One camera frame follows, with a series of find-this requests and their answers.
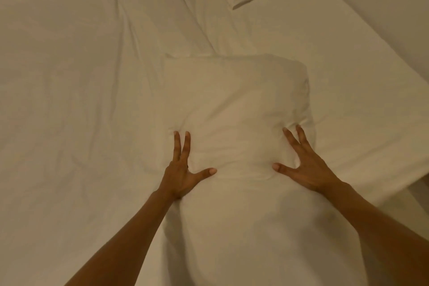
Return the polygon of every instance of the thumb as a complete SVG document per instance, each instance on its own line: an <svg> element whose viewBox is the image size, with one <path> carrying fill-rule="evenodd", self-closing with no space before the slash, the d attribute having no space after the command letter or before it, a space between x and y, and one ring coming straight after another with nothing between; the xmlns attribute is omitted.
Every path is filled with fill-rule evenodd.
<svg viewBox="0 0 429 286"><path fill-rule="evenodd" d="M212 175L215 175L217 173L217 169L215 168L207 168L205 170L202 170L201 172L198 172L194 174L197 181L200 182L204 179L207 179L208 177L211 177Z"/></svg>
<svg viewBox="0 0 429 286"><path fill-rule="evenodd" d="M273 170L275 170L278 173L281 173L283 175L286 175L290 178L293 178L293 176L295 175L295 173L297 172L296 169L294 168L290 168L286 165L280 164L280 163L274 163L272 165Z"/></svg>

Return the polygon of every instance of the finger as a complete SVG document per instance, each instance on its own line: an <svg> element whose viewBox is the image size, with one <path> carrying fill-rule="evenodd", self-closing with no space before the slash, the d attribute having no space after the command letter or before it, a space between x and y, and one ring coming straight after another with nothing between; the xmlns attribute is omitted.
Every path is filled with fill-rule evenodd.
<svg viewBox="0 0 429 286"><path fill-rule="evenodd" d="M286 175L290 178L293 178L293 176L297 173L297 169L290 168L286 165L280 164L280 163L274 163L272 165L273 170L275 170L278 173L281 173L283 175Z"/></svg>
<svg viewBox="0 0 429 286"><path fill-rule="evenodd" d="M287 141L289 142L289 144L292 146L292 148L296 151L296 153L298 154L298 156L300 156L301 154L304 153L304 148L302 147L302 145L295 139L295 137L293 136L292 132L290 132L289 129L287 128L283 128L283 133L287 138Z"/></svg>
<svg viewBox="0 0 429 286"><path fill-rule="evenodd" d="M187 163L187 159L190 153L190 133L185 133L185 143L183 144L182 155L180 156L180 160L185 161Z"/></svg>
<svg viewBox="0 0 429 286"><path fill-rule="evenodd" d="M178 161L180 159L182 147L180 145L180 134L179 132L174 132L174 151L173 151L173 160Z"/></svg>
<svg viewBox="0 0 429 286"><path fill-rule="evenodd" d="M300 125L297 125L297 133L298 133L299 142L301 143L301 145L303 146L303 148L306 151L313 151L310 143L307 140L307 136L305 135L305 132L304 132L303 128Z"/></svg>
<svg viewBox="0 0 429 286"><path fill-rule="evenodd" d="M198 172L196 174L194 174L194 176L196 177L197 183L207 179L208 177L211 177L213 175L215 175L217 173L217 169L215 168L207 168L205 170L202 170L201 172Z"/></svg>

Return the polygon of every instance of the bed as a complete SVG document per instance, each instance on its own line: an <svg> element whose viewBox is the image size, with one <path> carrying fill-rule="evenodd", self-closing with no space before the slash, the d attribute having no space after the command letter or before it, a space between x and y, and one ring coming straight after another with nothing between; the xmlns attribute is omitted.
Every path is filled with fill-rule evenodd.
<svg viewBox="0 0 429 286"><path fill-rule="evenodd" d="M154 91L165 54L304 63L316 150L374 203L429 171L429 86L341 0L252 0L234 10L226 0L2 0L0 19L2 284L65 283L157 187ZM242 261L208 265L239 237L204 229L204 216L225 216L201 196L212 180L170 210L137 285L364 284L351 226L282 181L260 183L249 203L255 221L281 225L258 239L259 256L244 247ZM293 203L305 219L287 214ZM284 242L295 246L274 251ZM272 253L282 261L266 267Z"/></svg>

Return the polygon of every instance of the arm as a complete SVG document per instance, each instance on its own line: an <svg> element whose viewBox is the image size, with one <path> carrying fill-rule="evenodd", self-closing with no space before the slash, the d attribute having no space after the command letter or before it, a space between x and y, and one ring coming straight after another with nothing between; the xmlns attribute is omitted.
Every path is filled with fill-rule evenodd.
<svg viewBox="0 0 429 286"><path fill-rule="evenodd" d="M273 169L302 186L319 192L349 221L400 285L429 285L429 241L382 213L349 184L339 180L314 152L304 130L297 126L299 142L284 129L301 165Z"/></svg>
<svg viewBox="0 0 429 286"><path fill-rule="evenodd" d="M158 190L66 286L133 286L136 283L149 246L170 206L217 171L211 168L190 173L187 168L190 134L186 132L183 151L178 132L174 133L174 140L173 161L165 170Z"/></svg>

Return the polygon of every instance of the forearm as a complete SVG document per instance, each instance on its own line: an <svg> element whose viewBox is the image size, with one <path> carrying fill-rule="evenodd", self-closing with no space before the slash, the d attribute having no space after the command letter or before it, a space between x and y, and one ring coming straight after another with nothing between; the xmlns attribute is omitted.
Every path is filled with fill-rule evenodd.
<svg viewBox="0 0 429 286"><path fill-rule="evenodd" d="M132 286L173 199L155 191L136 215L73 276L66 286Z"/></svg>
<svg viewBox="0 0 429 286"><path fill-rule="evenodd" d="M344 183L326 198L402 285L429 284L429 242L382 213Z"/></svg>

